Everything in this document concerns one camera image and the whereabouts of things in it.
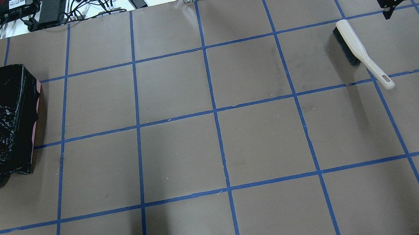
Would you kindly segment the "beige hand brush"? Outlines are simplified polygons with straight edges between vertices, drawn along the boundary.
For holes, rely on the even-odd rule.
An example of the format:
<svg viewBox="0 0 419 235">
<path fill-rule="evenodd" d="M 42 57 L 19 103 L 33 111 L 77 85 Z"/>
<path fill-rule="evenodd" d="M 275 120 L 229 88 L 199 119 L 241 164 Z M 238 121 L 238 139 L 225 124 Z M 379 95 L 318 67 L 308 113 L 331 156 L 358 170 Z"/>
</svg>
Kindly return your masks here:
<svg viewBox="0 0 419 235">
<path fill-rule="evenodd" d="M 339 20 L 333 30 L 337 42 L 351 66 L 364 64 L 367 70 L 374 75 L 376 80 L 386 89 L 395 88 L 394 81 L 387 75 L 380 66 L 369 56 L 360 38 L 351 27 L 348 20 Z"/>
</svg>

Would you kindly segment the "black power brick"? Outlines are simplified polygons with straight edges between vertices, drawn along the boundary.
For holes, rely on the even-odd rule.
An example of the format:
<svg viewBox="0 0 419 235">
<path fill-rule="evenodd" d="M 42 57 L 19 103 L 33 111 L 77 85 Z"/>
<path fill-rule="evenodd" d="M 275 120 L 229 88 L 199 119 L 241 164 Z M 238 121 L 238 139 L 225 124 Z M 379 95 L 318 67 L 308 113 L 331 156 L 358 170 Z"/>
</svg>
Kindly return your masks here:
<svg viewBox="0 0 419 235">
<path fill-rule="evenodd" d="M 41 0 L 39 29 L 55 27 L 64 21 L 66 0 Z"/>
</svg>

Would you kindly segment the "black network hub box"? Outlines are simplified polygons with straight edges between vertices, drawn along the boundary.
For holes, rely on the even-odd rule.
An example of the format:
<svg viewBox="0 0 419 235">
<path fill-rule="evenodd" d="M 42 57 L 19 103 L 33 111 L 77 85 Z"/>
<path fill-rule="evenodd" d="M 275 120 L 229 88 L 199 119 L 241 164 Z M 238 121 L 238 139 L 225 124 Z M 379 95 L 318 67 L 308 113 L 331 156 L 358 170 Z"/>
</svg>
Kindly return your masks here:
<svg viewBox="0 0 419 235">
<path fill-rule="evenodd" d="M 34 15 L 39 10 L 39 0 L 0 0 L 0 18 L 5 22 Z"/>
</svg>

